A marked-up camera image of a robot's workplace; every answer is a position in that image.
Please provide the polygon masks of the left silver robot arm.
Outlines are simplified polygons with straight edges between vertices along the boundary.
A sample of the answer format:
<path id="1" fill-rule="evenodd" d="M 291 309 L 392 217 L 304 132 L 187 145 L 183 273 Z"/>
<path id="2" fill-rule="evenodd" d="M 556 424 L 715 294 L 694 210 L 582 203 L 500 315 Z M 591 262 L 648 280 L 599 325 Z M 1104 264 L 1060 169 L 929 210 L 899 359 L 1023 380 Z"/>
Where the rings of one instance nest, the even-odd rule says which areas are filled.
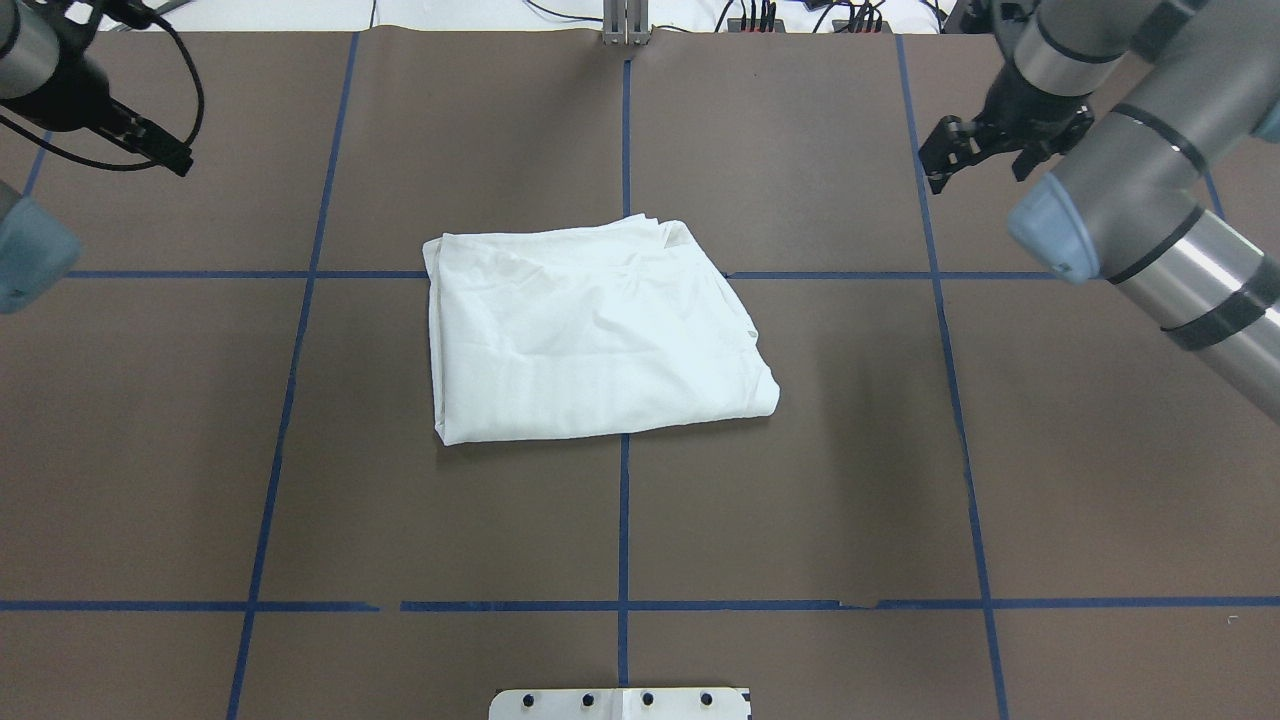
<path id="1" fill-rule="evenodd" d="M 31 156 L 61 158 L 109 173 L 163 168 L 186 177 L 204 128 L 207 96 L 180 32 L 146 1 L 88 1 L 83 20 L 73 1 L 1 4 L 3 128 L 31 145 Z M 105 69 L 90 55 L 102 23 L 160 29 L 175 45 L 195 90 L 195 118 L 183 137 L 114 97 Z M 27 309 L 78 263 L 82 242 L 42 208 L 31 190 L 3 178 L 1 310 Z"/>

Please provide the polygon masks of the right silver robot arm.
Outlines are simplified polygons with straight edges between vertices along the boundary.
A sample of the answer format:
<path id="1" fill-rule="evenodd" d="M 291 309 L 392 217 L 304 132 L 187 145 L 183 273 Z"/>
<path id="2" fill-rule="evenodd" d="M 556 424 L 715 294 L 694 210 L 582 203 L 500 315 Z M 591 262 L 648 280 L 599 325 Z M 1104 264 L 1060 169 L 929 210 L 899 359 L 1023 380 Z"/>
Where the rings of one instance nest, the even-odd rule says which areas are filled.
<path id="1" fill-rule="evenodd" d="M 970 120 L 942 117 L 918 150 L 941 193 L 1014 155 L 1010 236 L 1073 284 L 1103 279 L 1271 419 L 1277 259 L 1193 195 L 1248 138 L 1277 141 L 1275 1 L 959 1 L 961 29 L 1004 63 Z"/>

